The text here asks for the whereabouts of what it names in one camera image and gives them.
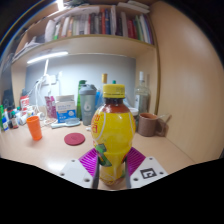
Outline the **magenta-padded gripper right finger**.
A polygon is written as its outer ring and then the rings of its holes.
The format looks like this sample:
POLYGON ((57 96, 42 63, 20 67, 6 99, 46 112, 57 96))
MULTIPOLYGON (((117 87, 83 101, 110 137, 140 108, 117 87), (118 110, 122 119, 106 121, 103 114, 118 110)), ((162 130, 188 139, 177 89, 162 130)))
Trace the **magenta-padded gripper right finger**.
POLYGON ((168 173, 154 157, 146 157, 132 147, 125 159, 125 180, 128 189, 140 188, 168 173))

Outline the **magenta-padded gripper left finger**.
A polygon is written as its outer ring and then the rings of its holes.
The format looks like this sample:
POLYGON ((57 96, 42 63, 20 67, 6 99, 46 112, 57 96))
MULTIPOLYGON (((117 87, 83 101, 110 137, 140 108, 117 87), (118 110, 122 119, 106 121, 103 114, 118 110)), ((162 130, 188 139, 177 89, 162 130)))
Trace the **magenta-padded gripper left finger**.
POLYGON ((95 149, 79 159, 71 159, 60 171, 59 176, 83 188, 97 189, 99 184, 99 162, 95 149))

